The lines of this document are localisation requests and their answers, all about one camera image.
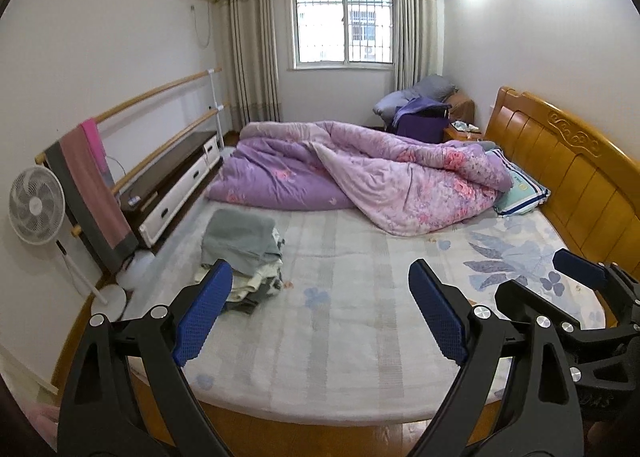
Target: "wooden nightstand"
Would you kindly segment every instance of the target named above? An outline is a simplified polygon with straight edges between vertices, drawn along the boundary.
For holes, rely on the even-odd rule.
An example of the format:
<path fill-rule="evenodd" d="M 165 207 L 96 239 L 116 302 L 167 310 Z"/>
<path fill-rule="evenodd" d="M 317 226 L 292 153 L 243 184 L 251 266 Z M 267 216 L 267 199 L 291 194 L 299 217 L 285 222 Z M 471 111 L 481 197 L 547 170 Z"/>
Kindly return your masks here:
<path fill-rule="evenodd" d="M 483 133 L 468 133 L 459 132 L 451 125 L 444 129 L 444 135 L 442 137 L 443 142 L 456 140 L 456 141 L 482 141 L 484 140 Z"/>

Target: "folded clothes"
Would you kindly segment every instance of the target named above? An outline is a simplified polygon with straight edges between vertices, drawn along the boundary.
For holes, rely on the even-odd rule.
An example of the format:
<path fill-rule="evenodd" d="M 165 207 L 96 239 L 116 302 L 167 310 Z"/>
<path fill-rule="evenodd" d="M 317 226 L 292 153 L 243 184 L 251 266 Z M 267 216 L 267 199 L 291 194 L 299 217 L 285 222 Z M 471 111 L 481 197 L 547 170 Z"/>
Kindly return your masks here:
<path fill-rule="evenodd" d="M 267 263 L 259 268 L 252 277 L 234 271 L 231 293 L 226 299 L 223 311 L 239 310 L 251 314 L 261 302 L 279 293 L 282 289 L 281 267 L 282 260 Z M 200 283 L 207 271 L 209 271 L 209 267 L 201 265 L 196 270 L 194 281 Z"/>
<path fill-rule="evenodd" d="M 213 213 L 202 238 L 200 262 L 226 260 L 234 270 L 252 277 L 259 267 L 282 257 L 273 235 L 275 220 L 242 210 L 222 208 Z"/>
<path fill-rule="evenodd" d="M 260 302 L 282 288 L 281 239 L 275 221 L 242 210 L 222 208 L 213 213 L 202 238 L 200 282 L 216 260 L 234 270 L 231 293 L 223 310 L 251 314 Z"/>

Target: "window pane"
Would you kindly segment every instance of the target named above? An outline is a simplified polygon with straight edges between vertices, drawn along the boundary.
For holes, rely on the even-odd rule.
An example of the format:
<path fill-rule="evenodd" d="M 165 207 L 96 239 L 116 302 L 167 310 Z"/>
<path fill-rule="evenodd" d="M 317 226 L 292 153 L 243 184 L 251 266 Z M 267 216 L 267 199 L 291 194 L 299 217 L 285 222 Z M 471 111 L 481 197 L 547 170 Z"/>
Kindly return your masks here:
<path fill-rule="evenodd" d="M 347 0 L 349 61 L 392 63 L 392 0 Z"/>
<path fill-rule="evenodd" d="M 344 61 L 342 0 L 296 0 L 299 62 Z"/>

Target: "fan base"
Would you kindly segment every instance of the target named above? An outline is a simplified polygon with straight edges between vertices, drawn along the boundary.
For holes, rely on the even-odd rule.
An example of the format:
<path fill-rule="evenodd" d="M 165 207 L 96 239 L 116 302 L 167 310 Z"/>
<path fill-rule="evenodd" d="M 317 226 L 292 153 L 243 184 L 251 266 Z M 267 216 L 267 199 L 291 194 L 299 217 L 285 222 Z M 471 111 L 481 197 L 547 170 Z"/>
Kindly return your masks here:
<path fill-rule="evenodd" d="M 91 304 L 91 314 L 101 313 L 107 316 L 110 322 L 117 321 L 127 305 L 127 295 L 124 289 L 115 284 L 105 285 L 100 289 L 100 294 L 107 300 L 107 304 L 102 304 L 97 297 L 94 297 L 94 302 Z"/>

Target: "white drawer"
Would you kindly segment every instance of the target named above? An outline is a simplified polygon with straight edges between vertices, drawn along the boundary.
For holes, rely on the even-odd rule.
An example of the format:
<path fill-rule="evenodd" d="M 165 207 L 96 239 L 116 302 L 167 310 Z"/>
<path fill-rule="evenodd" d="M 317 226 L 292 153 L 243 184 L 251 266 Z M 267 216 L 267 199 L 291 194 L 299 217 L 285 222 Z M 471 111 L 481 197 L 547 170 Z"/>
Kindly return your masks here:
<path fill-rule="evenodd" d="M 158 202 L 154 210 L 149 213 L 145 221 L 140 224 L 138 231 L 148 247 L 152 247 L 162 232 L 166 229 L 175 214 L 180 210 L 196 186 L 200 184 L 209 172 L 206 155 L 200 157 L 185 173 L 169 193 Z"/>
<path fill-rule="evenodd" d="M 213 166 L 220 159 L 220 151 L 218 150 L 218 139 L 212 137 L 203 146 L 204 153 L 207 156 L 207 165 Z"/>

